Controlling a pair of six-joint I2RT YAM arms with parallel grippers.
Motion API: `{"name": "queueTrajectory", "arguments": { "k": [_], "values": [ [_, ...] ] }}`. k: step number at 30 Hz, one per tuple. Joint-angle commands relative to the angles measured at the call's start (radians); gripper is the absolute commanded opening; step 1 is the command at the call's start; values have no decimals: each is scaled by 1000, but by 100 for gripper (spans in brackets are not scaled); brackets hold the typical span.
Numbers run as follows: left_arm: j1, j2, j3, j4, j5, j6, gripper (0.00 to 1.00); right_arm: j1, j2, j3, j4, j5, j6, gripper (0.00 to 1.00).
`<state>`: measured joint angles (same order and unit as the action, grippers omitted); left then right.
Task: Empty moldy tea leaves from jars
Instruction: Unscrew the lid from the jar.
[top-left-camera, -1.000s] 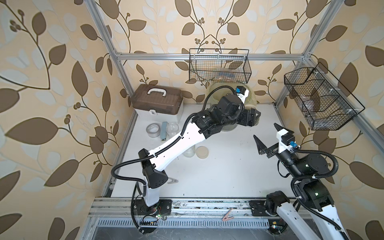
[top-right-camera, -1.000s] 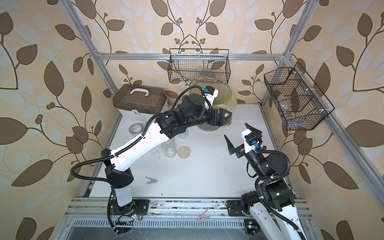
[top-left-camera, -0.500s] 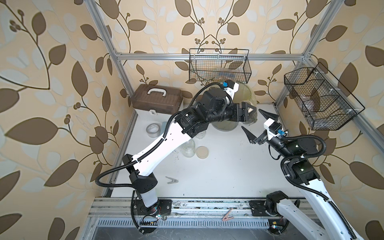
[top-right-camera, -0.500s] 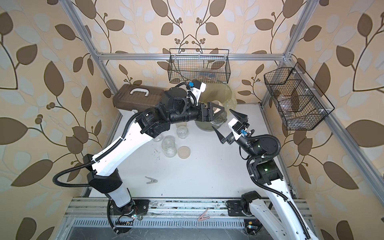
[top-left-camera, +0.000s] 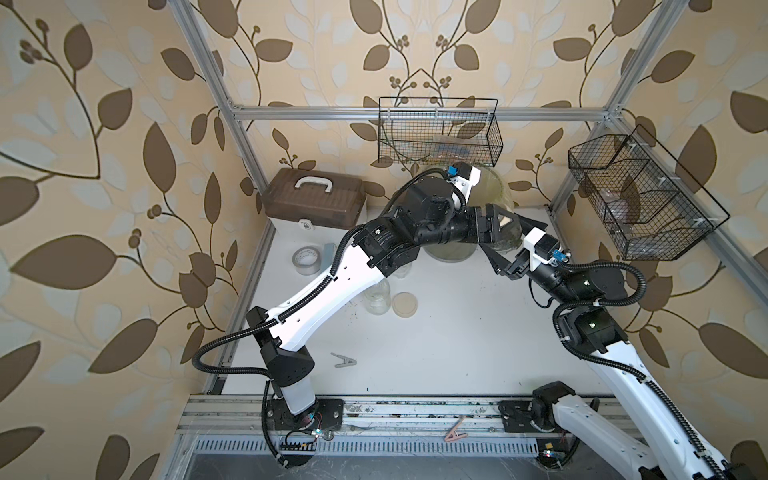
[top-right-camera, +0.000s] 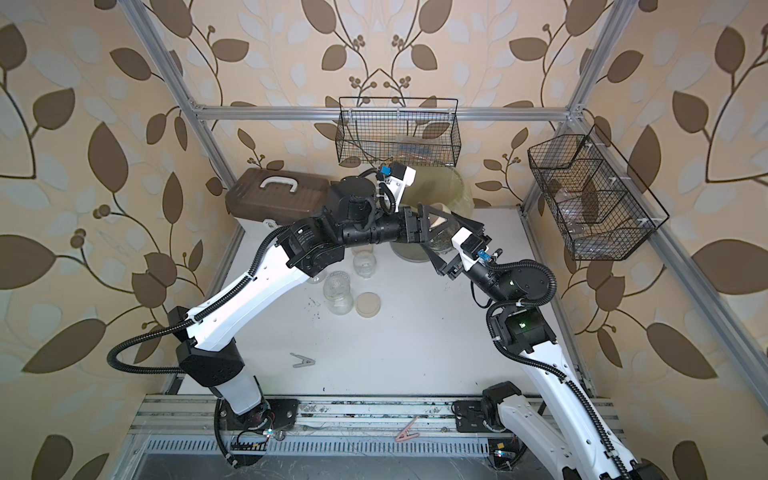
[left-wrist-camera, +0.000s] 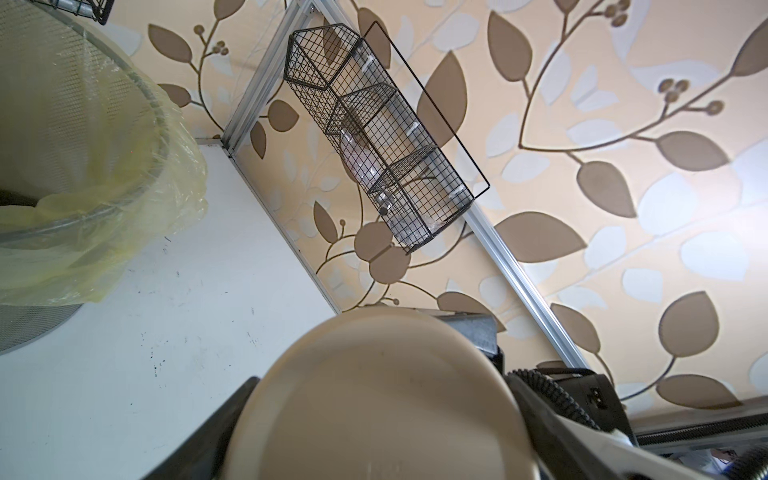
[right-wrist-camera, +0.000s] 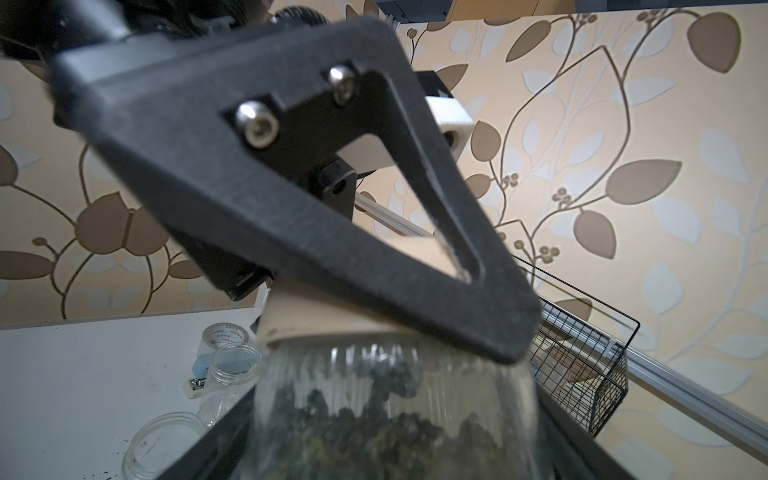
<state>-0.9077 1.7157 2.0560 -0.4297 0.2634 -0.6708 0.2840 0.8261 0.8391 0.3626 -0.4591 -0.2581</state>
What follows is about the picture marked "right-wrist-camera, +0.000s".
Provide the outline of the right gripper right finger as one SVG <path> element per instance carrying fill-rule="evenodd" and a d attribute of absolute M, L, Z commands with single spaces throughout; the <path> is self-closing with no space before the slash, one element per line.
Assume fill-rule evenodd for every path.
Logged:
<path fill-rule="evenodd" d="M 555 479 L 634 479 L 539 384 L 536 393 L 540 447 Z"/>

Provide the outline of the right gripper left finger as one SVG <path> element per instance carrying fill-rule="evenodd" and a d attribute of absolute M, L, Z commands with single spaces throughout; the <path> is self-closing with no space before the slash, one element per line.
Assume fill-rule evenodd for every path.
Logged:
<path fill-rule="evenodd" d="M 252 428 L 256 389 L 256 386 L 252 387 L 197 443 L 166 469 L 159 479 L 239 479 L 240 463 Z"/>

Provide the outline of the jar with beige lid back-right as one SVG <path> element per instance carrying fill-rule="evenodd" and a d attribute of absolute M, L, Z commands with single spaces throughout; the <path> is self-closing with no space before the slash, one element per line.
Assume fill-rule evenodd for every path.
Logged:
<path fill-rule="evenodd" d="M 527 360 L 497 364 L 290 279 L 257 337 L 243 479 L 554 475 Z"/>

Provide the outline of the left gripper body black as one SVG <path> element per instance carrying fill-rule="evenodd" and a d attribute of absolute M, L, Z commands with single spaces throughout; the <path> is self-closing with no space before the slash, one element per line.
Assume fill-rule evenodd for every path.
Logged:
<path fill-rule="evenodd" d="M 282 272 L 309 283 L 336 273 L 334 240 L 354 233 L 357 173 L 340 158 L 306 173 L 254 163 L 237 180 L 214 171 L 173 178 L 189 202 L 167 208 L 167 232 L 215 289 L 233 301 Z"/>

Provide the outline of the jar with beige lid back-left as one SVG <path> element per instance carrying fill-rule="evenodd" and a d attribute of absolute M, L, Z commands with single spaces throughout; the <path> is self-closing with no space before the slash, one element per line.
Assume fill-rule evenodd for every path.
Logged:
<path fill-rule="evenodd" d="M 222 391 L 214 392 L 202 398 L 197 416 L 207 428 L 212 428 L 226 416 L 239 400 L 240 397 L 236 394 Z"/>

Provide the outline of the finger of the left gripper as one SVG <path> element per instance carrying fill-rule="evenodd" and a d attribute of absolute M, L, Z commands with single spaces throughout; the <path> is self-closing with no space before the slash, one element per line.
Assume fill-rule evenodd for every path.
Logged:
<path fill-rule="evenodd" d="M 539 299 L 465 184 L 386 23 L 148 35 L 59 53 L 49 71 L 62 120 L 175 238 L 500 363 L 526 353 Z M 365 134 L 382 141 L 462 279 L 385 245 L 299 186 Z"/>

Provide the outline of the jar with beige lid front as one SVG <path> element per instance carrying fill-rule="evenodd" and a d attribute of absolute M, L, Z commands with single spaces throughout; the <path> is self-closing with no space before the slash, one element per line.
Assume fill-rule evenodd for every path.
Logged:
<path fill-rule="evenodd" d="M 208 431 L 190 412 L 170 412 L 145 424 L 124 454 L 123 479 L 157 479 Z"/>

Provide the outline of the clear jar with tea leaves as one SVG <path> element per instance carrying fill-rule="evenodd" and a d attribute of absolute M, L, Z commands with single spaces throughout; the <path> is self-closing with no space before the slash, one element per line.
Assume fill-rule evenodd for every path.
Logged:
<path fill-rule="evenodd" d="M 229 344 L 218 349 L 211 360 L 203 395 L 220 391 L 242 395 L 260 376 L 264 355 L 248 344 Z"/>

